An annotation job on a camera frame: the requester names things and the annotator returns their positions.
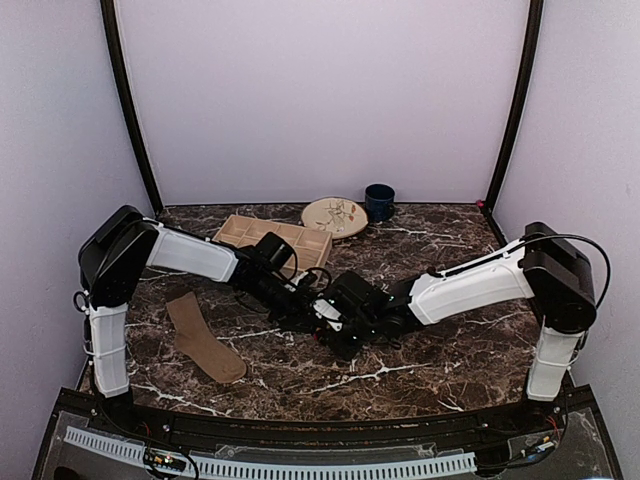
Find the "plain brown sock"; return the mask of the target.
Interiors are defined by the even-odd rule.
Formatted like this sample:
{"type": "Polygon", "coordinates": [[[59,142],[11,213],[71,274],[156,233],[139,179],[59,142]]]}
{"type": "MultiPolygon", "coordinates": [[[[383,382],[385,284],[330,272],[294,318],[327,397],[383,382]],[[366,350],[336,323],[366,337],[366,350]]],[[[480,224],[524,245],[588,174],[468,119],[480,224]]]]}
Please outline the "plain brown sock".
{"type": "Polygon", "coordinates": [[[205,374],[221,384],[232,383],[246,375],[247,367],[242,358],[211,333],[192,291],[172,291],[167,296],[166,307],[175,328],[175,347],[205,374]]]}

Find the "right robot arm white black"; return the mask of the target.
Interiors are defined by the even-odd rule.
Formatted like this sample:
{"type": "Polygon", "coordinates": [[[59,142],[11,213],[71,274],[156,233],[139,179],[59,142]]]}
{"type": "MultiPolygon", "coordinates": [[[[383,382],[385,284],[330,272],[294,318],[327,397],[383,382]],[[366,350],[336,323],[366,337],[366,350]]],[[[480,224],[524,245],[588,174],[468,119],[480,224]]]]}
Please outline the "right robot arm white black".
{"type": "Polygon", "coordinates": [[[409,277],[388,291],[347,271],[311,305],[326,329],[323,340],[352,359],[378,336],[395,339],[468,311],[530,302],[541,318],[539,339],[527,376],[527,398],[510,413],[511,426],[530,434],[547,420],[547,402],[558,396],[605,297],[595,292],[591,262],[578,243],[600,247],[584,236],[533,222],[522,237],[490,254],[409,277]]]}

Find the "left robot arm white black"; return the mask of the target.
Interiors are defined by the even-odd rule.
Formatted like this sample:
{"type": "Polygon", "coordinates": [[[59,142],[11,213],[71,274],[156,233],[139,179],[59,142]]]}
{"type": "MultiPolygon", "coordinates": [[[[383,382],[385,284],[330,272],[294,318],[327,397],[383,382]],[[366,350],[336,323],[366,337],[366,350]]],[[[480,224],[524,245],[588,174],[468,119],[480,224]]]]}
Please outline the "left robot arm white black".
{"type": "Polygon", "coordinates": [[[318,319],[308,280],[294,284],[280,269],[293,255],[283,238],[268,233],[257,245],[228,243],[166,227],[135,207],[120,207],[82,245],[80,311],[87,316],[88,354],[97,390],[106,398],[101,417],[120,436],[141,427],[140,412],[116,397],[129,391],[125,319],[128,304],[148,267],[185,272],[230,285],[256,299],[281,328],[313,331],[318,319]]]}

